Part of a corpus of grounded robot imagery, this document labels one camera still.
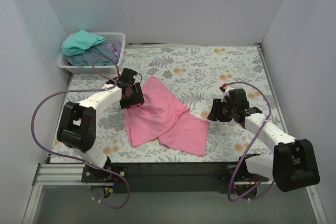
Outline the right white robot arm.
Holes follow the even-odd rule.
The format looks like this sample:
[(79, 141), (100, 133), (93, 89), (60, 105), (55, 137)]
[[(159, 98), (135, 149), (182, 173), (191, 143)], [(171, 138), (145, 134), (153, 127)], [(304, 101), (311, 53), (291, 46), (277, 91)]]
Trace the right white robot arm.
[(244, 89), (220, 88), (221, 99), (214, 99), (210, 121), (235, 121), (253, 133), (270, 151), (272, 157), (246, 154), (239, 158), (232, 179), (251, 180), (255, 175), (275, 182), (283, 192), (320, 182), (320, 174), (312, 143), (298, 140), (270, 122), (257, 107), (250, 107)]

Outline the pink t shirt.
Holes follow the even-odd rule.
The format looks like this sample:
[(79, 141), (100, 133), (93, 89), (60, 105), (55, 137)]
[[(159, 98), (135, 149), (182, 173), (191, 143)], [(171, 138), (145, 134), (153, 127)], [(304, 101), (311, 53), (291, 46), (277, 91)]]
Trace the pink t shirt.
[(125, 129), (131, 146), (158, 139), (169, 148), (204, 156), (209, 122), (194, 116), (158, 78), (142, 86), (144, 103), (124, 111)]

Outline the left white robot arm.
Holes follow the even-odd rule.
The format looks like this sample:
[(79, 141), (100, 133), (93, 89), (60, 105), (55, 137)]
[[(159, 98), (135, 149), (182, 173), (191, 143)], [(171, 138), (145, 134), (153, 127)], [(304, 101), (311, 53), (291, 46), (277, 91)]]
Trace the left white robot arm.
[(57, 140), (73, 148), (87, 163), (96, 166), (93, 175), (100, 182), (111, 178), (112, 170), (106, 164), (109, 159), (95, 144), (98, 116), (115, 103), (121, 109), (144, 103), (140, 82), (135, 79), (139, 74), (124, 68), (120, 76), (105, 83), (101, 92), (78, 102), (64, 105), (57, 131)]

